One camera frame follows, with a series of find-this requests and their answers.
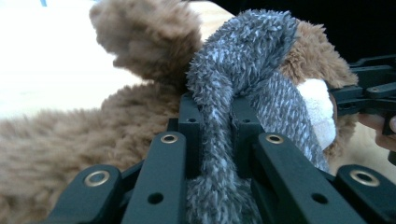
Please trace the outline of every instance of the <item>brown fur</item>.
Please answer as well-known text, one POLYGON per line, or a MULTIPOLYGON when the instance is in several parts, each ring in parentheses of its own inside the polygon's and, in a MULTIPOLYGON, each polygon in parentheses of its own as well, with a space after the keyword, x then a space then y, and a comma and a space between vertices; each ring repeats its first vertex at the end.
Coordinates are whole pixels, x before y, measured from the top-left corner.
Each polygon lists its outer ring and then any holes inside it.
MULTIPOLYGON (((124 170, 145 158, 152 137, 176 117, 184 72, 201 47, 197 16, 176 0, 103 0, 91 11, 98 42, 117 55, 116 66, 155 82, 125 87, 101 109, 47 111, 0 121, 0 223, 44 218, 66 185, 97 163, 124 170)), ((323 29, 301 22, 300 38, 281 70, 294 83, 324 78, 354 84, 323 29)), ((337 120, 332 158, 352 134, 354 117, 337 120)))
POLYGON ((115 66, 184 89, 184 72, 202 46, 200 21, 187 3, 104 0, 90 18, 98 43, 117 55, 115 66))
MULTIPOLYGON (((350 72, 347 62, 334 50, 324 30, 322 25, 299 21, 297 41, 285 62, 280 66, 280 70, 296 85, 303 82, 305 78, 323 79, 330 88, 358 84, 358 77, 350 72)), ((357 115, 337 118, 336 138, 324 151, 329 161, 342 155, 342 151, 346 149, 354 132, 357 120, 357 115)))

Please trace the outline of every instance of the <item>black bracket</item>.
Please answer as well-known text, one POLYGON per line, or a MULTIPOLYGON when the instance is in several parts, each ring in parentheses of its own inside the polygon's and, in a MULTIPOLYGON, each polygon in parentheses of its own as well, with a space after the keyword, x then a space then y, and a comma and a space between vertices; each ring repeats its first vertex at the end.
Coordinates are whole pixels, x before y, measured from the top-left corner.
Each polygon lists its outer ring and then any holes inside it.
MULTIPOLYGON (((263 221, 396 223, 396 186, 384 176, 358 165, 322 173, 286 136, 263 133, 246 99, 235 99, 233 111, 234 161, 251 178, 263 221)), ((154 137, 144 161, 122 173, 109 165, 80 172, 40 223, 185 223, 186 180, 202 161, 201 123, 184 95, 179 119, 154 137)))
MULTIPOLYGON (((396 55, 361 59, 350 67, 358 86, 330 90, 338 115, 379 114, 385 118, 382 134, 395 134, 389 121, 396 115, 396 55)), ((396 165, 396 152, 389 153, 388 161, 396 165)))

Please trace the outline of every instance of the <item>metal grommet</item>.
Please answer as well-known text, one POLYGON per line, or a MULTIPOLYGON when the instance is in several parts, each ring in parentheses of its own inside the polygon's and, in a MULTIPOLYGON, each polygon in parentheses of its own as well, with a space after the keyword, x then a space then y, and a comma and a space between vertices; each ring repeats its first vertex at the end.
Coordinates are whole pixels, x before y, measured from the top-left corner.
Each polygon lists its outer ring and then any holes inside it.
POLYGON ((358 181, 359 183, 369 186, 369 187, 378 187, 379 186, 379 180, 376 178, 374 175, 362 171, 362 170, 353 170, 350 173, 350 176, 358 181))
POLYGON ((265 139, 273 144, 282 144, 283 143, 283 138, 279 135, 276 134, 269 134, 265 137, 265 139))
POLYGON ((85 177, 84 183, 88 187, 98 187, 105 184, 109 178, 110 173, 108 171, 95 171, 85 177))
POLYGON ((161 141, 165 144, 172 144, 177 141, 177 136, 174 134, 167 134, 161 138, 161 141))

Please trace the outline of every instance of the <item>gray plush tail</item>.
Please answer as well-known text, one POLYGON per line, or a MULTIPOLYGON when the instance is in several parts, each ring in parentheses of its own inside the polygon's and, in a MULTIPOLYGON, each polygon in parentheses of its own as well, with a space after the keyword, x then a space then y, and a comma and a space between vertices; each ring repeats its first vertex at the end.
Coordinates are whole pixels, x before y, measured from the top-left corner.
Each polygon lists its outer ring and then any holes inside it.
POLYGON ((203 114, 202 175, 189 181, 190 223, 261 223, 249 180, 233 163, 233 98, 246 96, 266 132, 283 133, 318 168, 327 162, 304 100, 278 67, 295 40, 289 12, 247 11, 208 38, 191 63, 188 88, 203 114))

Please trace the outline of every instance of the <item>hand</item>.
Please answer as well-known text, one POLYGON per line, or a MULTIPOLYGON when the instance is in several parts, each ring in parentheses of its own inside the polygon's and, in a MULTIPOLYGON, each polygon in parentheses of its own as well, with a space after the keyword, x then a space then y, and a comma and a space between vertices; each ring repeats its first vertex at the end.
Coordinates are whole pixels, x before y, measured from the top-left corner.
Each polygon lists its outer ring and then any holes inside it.
MULTIPOLYGON (((396 151, 396 134, 384 135, 382 129, 384 127, 385 119, 378 115, 359 114, 359 122, 372 129, 375 129, 375 142, 380 147, 396 151)), ((390 128, 396 133, 396 116, 389 122, 390 128)))

